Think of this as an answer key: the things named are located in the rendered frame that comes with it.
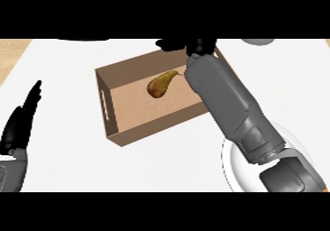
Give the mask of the brown cardboard box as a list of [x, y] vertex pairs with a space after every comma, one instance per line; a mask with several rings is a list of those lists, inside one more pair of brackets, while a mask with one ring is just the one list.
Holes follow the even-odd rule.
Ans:
[[96, 69], [106, 138], [119, 146], [208, 112], [183, 75], [155, 98], [147, 84], [171, 70], [186, 70], [186, 51], [153, 51]]

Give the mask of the yellow-brown pear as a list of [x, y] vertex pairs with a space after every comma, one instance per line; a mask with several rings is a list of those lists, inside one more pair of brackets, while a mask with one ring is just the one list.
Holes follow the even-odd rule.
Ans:
[[165, 95], [172, 78], [177, 75], [178, 71], [169, 70], [149, 82], [146, 90], [153, 98], [161, 98]]

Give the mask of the grey round object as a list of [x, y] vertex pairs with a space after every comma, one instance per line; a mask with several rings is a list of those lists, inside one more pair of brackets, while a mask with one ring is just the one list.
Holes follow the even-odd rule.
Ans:
[[247, 44], [264, 46], [274, 42], [274, 39], [242, 39]]

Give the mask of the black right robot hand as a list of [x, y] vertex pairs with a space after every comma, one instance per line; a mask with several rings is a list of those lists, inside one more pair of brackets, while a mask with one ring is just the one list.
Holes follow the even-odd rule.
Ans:
[[214, 54], [217, 39], [161, 39], [156, 41], [156, 45], [163, 51], [186, 50], [186, 55], [191, 56], [197, 54]]

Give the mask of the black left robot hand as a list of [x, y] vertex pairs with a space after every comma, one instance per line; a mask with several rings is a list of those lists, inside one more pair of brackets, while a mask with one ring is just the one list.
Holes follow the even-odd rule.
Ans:
[[0, 140], [0, 155], [9, 155], [10, 150], [28, 146], [34, 122], [34, 113], [41, 99], [41, 81], [37, 81], [28, 93], [22, 106], [18, 106], [7, 119]]

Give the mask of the white plate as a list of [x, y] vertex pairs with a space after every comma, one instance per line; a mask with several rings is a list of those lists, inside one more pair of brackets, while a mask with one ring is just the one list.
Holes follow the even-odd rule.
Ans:
[[[303, 154], [308, 162], [312, 162], [309, 153], [289, 130], [278, 124], [271, 123], [278, 131], [286, 148], [298, 149]], [[259, 179], [259, 173], [271, 168], [278, 161], [273, 161], [264, 165], [250, 164], [240, 152], [237, 145], [228, 140], [224, 140], [221, 151], [222, 169], [227, 179], [227, 184], [233, 192], [267, 192], [267, 188]]]

